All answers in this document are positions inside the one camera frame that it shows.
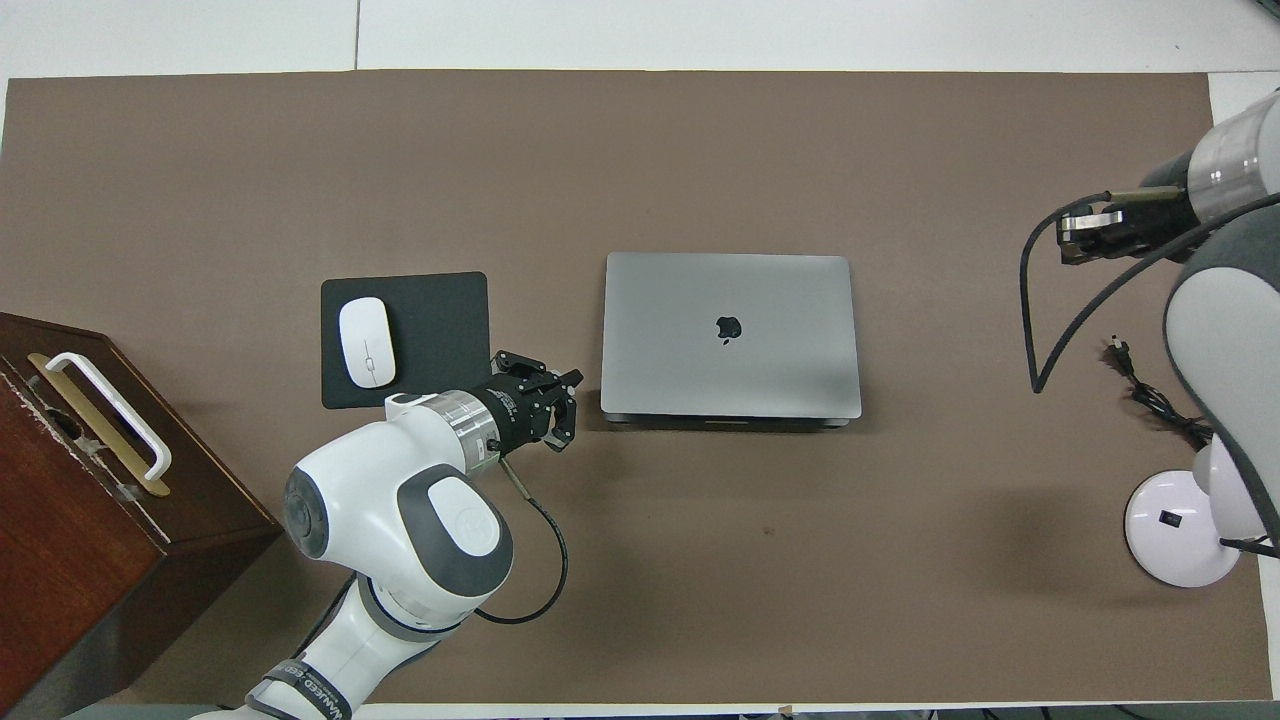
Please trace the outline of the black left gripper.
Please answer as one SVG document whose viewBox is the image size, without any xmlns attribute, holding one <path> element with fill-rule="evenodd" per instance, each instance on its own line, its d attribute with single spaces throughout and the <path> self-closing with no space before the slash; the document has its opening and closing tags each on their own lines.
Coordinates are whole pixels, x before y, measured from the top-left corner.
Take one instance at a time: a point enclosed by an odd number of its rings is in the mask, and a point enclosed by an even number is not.
<svg viewBox="0 0 1280 720">
<path fill-rule="evenodd" d="M 544 437 L 548 447 L 563 452 L 577 434 L 577 402 L 572 395 L 584 374 L 577 369 L 557 372 L 545 363 L 511 351 L 495 354 L 495 374 L 472 387 L 470 393 L 495 423 L 498 454 L 507 456 Z M 570 395 L 548 404 L 541 393 L 557 389 Z"/>
</svg>

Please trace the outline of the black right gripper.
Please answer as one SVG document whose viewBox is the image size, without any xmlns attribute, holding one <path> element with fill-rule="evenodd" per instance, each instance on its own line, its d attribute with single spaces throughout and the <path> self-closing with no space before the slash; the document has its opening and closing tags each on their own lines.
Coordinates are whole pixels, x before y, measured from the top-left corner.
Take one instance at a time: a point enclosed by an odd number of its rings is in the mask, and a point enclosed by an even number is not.
<svg viewBox="0 0 1280 720">
<path fill-rule="evenodd" d="M 1108 210 L 1085 204 L 1060 217 L 1061 264 L 1148 256 L 1201 223 L 1188 192 L 1172 186 L 1111 192 L 1108 200 Z"/>
</svg>

